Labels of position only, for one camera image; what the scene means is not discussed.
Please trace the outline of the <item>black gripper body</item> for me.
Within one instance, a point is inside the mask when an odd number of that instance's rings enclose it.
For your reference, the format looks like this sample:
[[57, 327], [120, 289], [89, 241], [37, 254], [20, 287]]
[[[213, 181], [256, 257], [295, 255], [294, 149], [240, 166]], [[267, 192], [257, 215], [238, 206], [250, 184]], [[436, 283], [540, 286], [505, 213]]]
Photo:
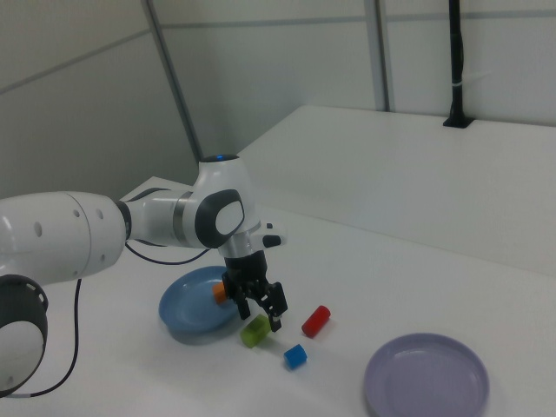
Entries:
[[267, 295], [268, 269], [263, 251], [241, 258], [225, 258], [226, 272], [222, 276], [229, 299], [249, 298], [260, 301]]

